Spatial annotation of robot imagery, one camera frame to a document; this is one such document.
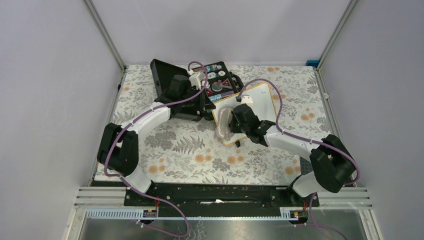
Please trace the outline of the yellow framed whiteboard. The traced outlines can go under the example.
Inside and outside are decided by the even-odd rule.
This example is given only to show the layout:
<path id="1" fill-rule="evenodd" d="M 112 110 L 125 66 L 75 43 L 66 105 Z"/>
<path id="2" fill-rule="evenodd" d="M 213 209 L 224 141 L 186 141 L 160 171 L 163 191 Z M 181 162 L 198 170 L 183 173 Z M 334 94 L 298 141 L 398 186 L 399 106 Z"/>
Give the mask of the yellow framed whiteboard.
<path id="1" fill-rule="evenodd" d="M 236 96 L 238 93 L 229 95 L 221 100 L 218 100 L 214 103 L 215 109 L 212 110 L 212 115 L 214 121 L 217 125 L 218 111 L 224 107 L 235 108 L 240 104 L 236 101 Z M 275 107 L 272 98 L 272 87 L 269 83 L 263 82 L 259 83 L 255 86 L 248 87 L 242 93 L 242 95 L 249 95 L 253 100 L 253 110 L 254 114 L 259 118 L 259 120 L 268 120 L 271 122 L 275 122 L 277 118 L 278 110 Z M 230 138 L 230 140 L 222 140 L 222 143 L 225 146 L 230 146 L 236 143 L 239 140 L 245 139 L 247 136 L 244 133 L 234 133 L 234 135 Z"/>

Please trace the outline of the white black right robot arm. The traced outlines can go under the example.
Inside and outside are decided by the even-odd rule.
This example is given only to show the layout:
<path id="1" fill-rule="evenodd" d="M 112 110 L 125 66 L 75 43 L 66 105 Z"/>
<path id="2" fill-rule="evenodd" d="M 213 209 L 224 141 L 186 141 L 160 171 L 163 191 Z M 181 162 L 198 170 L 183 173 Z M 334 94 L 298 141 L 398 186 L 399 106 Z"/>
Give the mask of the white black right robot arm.
<path id="1" fill-rule="evenodd" d="M 356 161 L 335 135 L 316 140 L 288 132 L 273 121 L 260 120 L 245 103 L 230 112 L 231 130 L 245 134 L 255 144 L 283 149 L 309 160 L 312 171 L 297 177 L 286 193 L 287 201 L 293 206 L 323 190 L 338 193 L 344 185 L 353 183 L 353 173 L 360 173 Z"/>

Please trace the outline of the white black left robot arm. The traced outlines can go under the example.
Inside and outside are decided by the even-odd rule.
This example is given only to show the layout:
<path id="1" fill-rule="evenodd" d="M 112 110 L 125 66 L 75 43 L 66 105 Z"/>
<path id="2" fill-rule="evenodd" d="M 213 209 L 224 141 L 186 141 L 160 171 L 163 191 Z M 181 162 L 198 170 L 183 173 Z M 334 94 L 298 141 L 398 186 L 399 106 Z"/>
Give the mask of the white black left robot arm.
<path id="1" fill-rule="evenodd" d="M 97 153 L 108 177 L 117 177 L 136 192 L 136 199 L 144 206 L 152 204 L 155 192 L 152 181 L 139 167 L 139 138 L 169 121 L 183 107 L 195 99 L 202 99 L 208 85 L 203 72 L 190 76 L 175 75 L 170 85 L 142 114 L 125 125 L 109 123 L 105 126 Z"/>

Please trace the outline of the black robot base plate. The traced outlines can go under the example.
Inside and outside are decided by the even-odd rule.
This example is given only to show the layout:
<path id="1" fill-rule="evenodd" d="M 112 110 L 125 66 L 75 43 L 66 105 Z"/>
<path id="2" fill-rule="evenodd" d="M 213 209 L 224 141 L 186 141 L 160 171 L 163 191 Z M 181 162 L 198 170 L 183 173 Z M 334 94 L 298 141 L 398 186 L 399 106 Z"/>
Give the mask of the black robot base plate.
<path id="1" fill-rule="evenodd" d="M 156 198 L 176 205 L 186 217 L 281 217 L 281 208 L 302 210 L 319 207 L 318 197 L 298 196 L 286 186 L 152 183 L 141 196 L 126 190 L 124 206 L 153 207 L 159 217 L 179 217 L 180 213 Z"/>

